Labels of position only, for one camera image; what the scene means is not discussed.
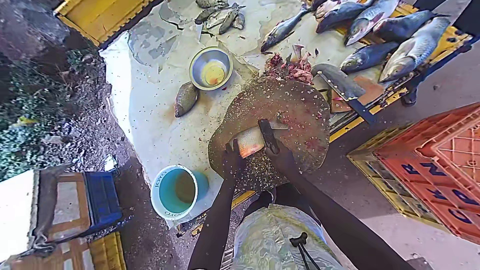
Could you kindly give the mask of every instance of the blue bucket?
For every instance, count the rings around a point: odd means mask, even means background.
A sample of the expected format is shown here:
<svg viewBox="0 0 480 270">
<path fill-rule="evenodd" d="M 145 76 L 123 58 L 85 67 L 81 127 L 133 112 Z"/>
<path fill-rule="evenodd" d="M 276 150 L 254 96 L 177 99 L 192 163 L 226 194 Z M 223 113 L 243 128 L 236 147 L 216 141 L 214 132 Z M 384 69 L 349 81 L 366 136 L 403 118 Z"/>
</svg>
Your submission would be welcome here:
<svg viewBox="0 0 480 270">
<path fill-rule="evenodd" d="M 176 164 L 158 173 L 150 199 L 160 217 L 175 221 L 188 215 L 207 190 L 208 179 L 203 173 Z"/>
</svg>

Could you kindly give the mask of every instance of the plastic crate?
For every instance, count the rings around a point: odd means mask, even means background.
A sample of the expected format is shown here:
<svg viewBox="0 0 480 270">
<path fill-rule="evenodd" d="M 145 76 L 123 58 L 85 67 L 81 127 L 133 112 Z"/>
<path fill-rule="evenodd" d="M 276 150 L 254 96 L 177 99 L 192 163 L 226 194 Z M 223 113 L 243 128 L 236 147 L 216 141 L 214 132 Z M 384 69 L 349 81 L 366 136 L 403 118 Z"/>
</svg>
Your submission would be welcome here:
<svg viewBox="0 0 480 270">
<path fill-rule="evenodd" d="M 410 126 L 386 129 L 356 150 L 350 152 L 347 157 L 377 187 L 400 214 L 448 231 L 435 214 L 413 192 L 404 186 L 397 176 L 386 168 L 374 154 L 377 148 L 396 138 Z"/>
<path fill-rule="evenodd" d="M 480 103 L 426 118 L 373 155 L 453 234 L 480 244 Z"/>
<path fill-rule="evenodd" d="M 91 226 L 85 235 L 106 228 L 122 217 L 111 172 L 84 172 Z"/>
</svg>

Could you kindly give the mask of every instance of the whole fish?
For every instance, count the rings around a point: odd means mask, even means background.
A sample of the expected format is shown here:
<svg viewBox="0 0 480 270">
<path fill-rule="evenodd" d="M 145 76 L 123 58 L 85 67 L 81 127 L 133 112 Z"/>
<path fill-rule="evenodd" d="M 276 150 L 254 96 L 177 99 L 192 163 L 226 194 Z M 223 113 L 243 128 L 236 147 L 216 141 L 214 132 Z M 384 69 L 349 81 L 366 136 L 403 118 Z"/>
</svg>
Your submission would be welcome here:
<svg viewBox="0 0 480 270">
<path fill-rule="evenodd" d="M 380 82 L 402 78 L 423 63 L 433 53 L 449 25 L 447 18 L 436 17 L 422 26 L 390 57 L 380 75 Z"/>
<path fill-rule="evenodd" d="M 230 12 L 228 13 L 227 17 L 225 18 L 225 20 L 222 22 L 222 25 L 220 26 L 220 28 L 218 29 L 218 33 L 220 35 L 224 34 L 227 32 L 227 30 L 230 28 L 230 26 L 232 26 L 232 23 L 233 21 L 235 20 L 235 18 L 237 17 L 237 15 L 239 14 L 239 11 L 240 9 L 244 8 L 245 6 L 239 6 L 237 3 L 234 3 L 232 5 L 232 9 L 230 10 Z"/>
<path fill-rule="evenodd" d="M 345 20 L 356 18 L 362 11 L 372 5 L 374 0 L 367 0 L 364 4 L 345 1 L 327 12 L 324 18 L 318 23 L 316 32 L 322 33 L 329 30 Z"/>
<path fill-rule="evenodd" d="M 180 117 L 188 113 L 197 102 L 198 94 L 198 88 L 194 86 L 192 82 L 182 84 L 173 106 L 175 109 L 175 117 Z"/>
<path fill-rule="evenodd" d="M 211 8 L 216 5 L 228 5 L 227 0 L 195 0 L 197 5 L 203 9 Z"/>
<path fill-rule="evenodd" d="M 385 61 L 387 55 L 398 47 L 396 42 L 371 44 L 350 54 L 340 65 L 340 69 L 347 73 L 362 71 Z"/>
<path fill-rule="evenodd" d="M 271 121 L 270 127 L 272 127 L 272 129 L 288 129 L 288 125 L 282 124 L 278 120 Z M 258 126 L 251 127 L 234 135 L 229 141 L 232 147 L 234 139 L 238 140 L 240 155 L 242 158 L 246 158 L 249 155 L 258 152 L 265 146 L 264 136 Z"/>
<path fill-rule="evenodd" d="M 399 0 L 378 0 L 373 6 L 365 9 L 353 21 L 347 32 L 345 46 L 359 41 L 382 19 L 390 17 L 395 11 Z"/>
<path fill-rule="evenodd" d="M 261 52 L 265 52 L 273 45 L 277 44 L 278 42 L 282 41 L 283 39 L 287 38 L 291 34 L 293 34 L 292 30 L 297 25 L 297 23 L 301 20 L 302 16 L 310 12 L 311 9 L 307 7 L 306 3 L 303 3 L 297 15 L 288 18 L 286 20 L 281 21 L 270 31 L 266 36 L 264 41 L 262 42 L 262 46 L 260 48 Z"/>
<path fill-rule="evenodd" d="M 386 18 L 373 27 L 373 32 L 385 41 L 404 42 L 428 20 L 434 17 L 446 17 L 429 10 L 419 11 L 407 16 Z"/>
<path fill-rule="evenodd" d="M 325 3 L 321 4 L 320 7 L 315 11 L 315 18 L 321 19 L 327 12 L 335 8 L 337 5 L 343 2 L 358 2 L 357 0 L 328 0 Z"/>
<path fill-rule="evenodd" d="M 195 23 L 198 25 L 201 25 L 204 21 L 208 19 L 208 17 L 210 17 L 210 15 L 226 7 L 228 7 L 228 3 L 223 3 L 223 4 L 219 4 L 219 5 L 204 9 L 202 12 L 200 12 L 198 17 L 195 19 Z"/>
<path fill-rule="evenodd" d="M 245 26 L 245 15 L 243 15 L 242 13 L 239 13 L 237 17 L 235 17 L 235 20 L 232 23 L 232 27 L 242 30 L 244 26 Z"/>
<path fill-rule="evenodd" d="M 329 0 L 313 0 L 312 1 L 312 10 L 315 11 L 320 7 L 323 3 L 327 2 Z"/>
</svg>

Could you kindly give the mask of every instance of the metal bowl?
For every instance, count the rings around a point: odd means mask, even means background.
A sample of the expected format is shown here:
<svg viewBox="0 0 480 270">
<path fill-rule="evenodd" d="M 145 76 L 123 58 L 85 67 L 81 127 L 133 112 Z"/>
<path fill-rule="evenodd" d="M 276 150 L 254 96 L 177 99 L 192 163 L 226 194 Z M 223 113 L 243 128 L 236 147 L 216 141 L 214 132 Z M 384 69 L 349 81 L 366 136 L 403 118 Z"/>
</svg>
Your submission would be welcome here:
<svg viewBox="0 0 480 270">
<path fill-rule="evenodd" d="M 201 90 L 222 87 L 232 76 L 232 57 L 219 47 L 199 51 L 190 63 L 190 80 Z"/>
</svg>

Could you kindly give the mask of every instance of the concrete floor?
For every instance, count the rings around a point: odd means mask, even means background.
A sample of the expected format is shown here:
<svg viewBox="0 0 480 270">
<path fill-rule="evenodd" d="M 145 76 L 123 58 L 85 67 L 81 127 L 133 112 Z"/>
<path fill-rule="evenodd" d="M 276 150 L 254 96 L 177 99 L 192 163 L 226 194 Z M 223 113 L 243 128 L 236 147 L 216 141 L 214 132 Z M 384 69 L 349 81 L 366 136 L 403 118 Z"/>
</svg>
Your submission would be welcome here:
<svg viewBox="0 0 480 270">
<path fill-rule="evenodd" d="M 425 257 L 435 270 L 480 269 L 480 245 L 405 218 L 346 158 L 346 154 L 381 130 L 480 101 L 480 46 L 456 57 L 419 87 L 418 102 L 404 108 L 396 102 L 378 116 L 330 145 L 324 164 L 309 180 L 378 233 L 404 259 Z"/>
</svg>

